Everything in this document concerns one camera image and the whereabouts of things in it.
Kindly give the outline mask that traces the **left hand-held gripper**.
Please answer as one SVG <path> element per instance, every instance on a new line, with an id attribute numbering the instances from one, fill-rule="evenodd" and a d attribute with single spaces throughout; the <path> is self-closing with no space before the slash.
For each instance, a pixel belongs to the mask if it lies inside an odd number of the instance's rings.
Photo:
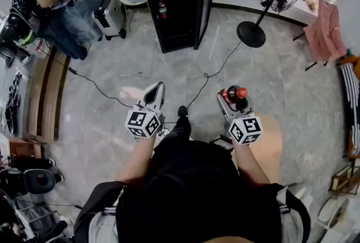
<path id="1" fill-rule="evenodd" d="M 143 99 L 128 111 L 125 127 L 135 139 L 151 138 L 160 132 L 164 124 L 161 110 L 164 98 L 165 84 L 154 83 L 145 90 Z"/>

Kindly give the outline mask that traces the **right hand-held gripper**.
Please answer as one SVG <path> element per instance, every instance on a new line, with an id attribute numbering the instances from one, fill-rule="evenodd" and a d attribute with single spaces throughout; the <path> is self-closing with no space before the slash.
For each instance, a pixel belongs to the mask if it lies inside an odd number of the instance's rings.
<path id="1" fill-rule="evenodd" d="M 243 97 L 235 104 L 229 103 L 221 92 L 217 93 L 217 103 L 222 114 L 226 117 L 226 135 L 239 145 L 255 142 L 263 133 L 262 122 L 253 111 L 253 102 L 249 96 Z"/>

